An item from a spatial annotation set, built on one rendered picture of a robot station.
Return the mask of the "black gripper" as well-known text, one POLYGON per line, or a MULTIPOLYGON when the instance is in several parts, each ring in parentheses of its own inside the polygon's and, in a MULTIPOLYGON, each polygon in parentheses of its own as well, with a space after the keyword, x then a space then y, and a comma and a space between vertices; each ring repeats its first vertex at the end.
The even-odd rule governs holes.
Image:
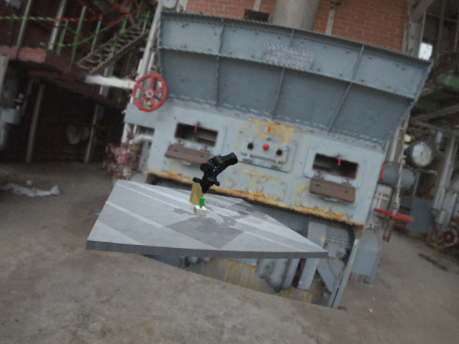
MULTIPOLYGON (((213 176, 213 173, 210 173, 210 172, 204 172, 204 177, 208 175, 208 176, 213 176)), ((204 180, 204 177, 202 178, 204 180)), ((196 178, 196 177, 193 177, 192 181, 195 182, 195 183, 200 183, 201 184, 201 187, 202 187, 202 193, 205 194, 207 192, 207 190, 209 189, 209 187, 211 187, 212 185, 208 185, 206 182, 204 182, 203 180, 201 180, 200 178, 196 178), (206 183, 206 184, 205 184, 206 183)), ((220 182, 217 181, 217 183, 214 183, 215 186, 219 186, 220 185, 220 182)))

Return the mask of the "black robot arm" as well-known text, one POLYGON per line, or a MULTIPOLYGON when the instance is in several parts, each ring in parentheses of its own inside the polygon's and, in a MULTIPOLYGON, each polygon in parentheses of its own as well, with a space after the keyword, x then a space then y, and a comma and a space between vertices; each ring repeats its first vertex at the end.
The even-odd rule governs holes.
POLYGON ((206 182, 208 185, 214 185, 214 183, 217 183, 217 175, 219 175, 228 166, 236 164, 238 162, 238 159, 237 156, 233 152, 231 152, 230 154, 225 156, 215 156, 213 158, 210 158, 208 161, 208 163, 202 163, 200 165, 200 170, 202 172, 213 173, 213 176, 206 175, 203 181, 206 182))

